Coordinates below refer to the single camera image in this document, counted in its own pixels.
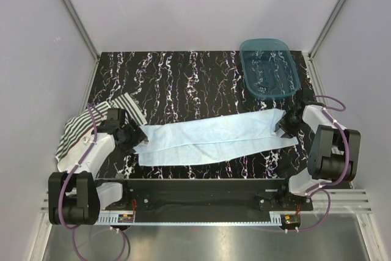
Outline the light blue towel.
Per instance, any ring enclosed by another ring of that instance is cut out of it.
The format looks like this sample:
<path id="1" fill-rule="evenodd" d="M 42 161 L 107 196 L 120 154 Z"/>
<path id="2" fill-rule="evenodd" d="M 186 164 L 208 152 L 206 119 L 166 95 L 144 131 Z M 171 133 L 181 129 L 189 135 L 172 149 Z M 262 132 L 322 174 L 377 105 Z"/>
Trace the light blue towel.
<path id="1" fill-rule="evenodd" d="M 275 130 L 285 114 L 267 109 L 188 122 L 145 125 L 148 141 L 135 147 L 140 166 L 192 166 L 220 163 L 268 150 L 292 147 L 296 138 Z"/>

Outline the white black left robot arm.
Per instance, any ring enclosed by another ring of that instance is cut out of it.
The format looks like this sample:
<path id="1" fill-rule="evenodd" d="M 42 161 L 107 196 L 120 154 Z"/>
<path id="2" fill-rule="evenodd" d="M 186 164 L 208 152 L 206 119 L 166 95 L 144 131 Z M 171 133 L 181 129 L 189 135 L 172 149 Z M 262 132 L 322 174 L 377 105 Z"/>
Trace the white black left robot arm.
<path id="1" fill-rule="evenodd" d="M 115 205 L 124 210 L 132 195 L 117 182 L 97 185 L 95 177 L 115 150 L 127 155 L 147 141 L 146 134 L 127 110 L 109 108 L 102 114 L 88 109 L 65 132 L 57 154 L 57 172 L 48 179 L 48 214 L 51 224 L 75 229 L 97 222 L 101 209 Z"/>

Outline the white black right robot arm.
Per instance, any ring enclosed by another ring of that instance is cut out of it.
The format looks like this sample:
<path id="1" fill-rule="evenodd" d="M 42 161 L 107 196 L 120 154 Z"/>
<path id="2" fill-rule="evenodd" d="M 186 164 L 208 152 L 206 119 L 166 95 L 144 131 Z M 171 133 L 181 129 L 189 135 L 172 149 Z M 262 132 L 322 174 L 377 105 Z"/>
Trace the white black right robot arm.
<path id="1" fill-rule="evenodd" d="M 291 210 L 299 197 L 309 197 L 326 186 L 351 182 L 357 174 L 361 135 L 341 125 L 325 104 L 317 102 L 308 89 L 296 92 L 294 105 L 276 123 L 282 138 L 295 138 L 303 125 L 314 132 L 307 167 L 290 177 L 277 195 L 279 206 Z"/>

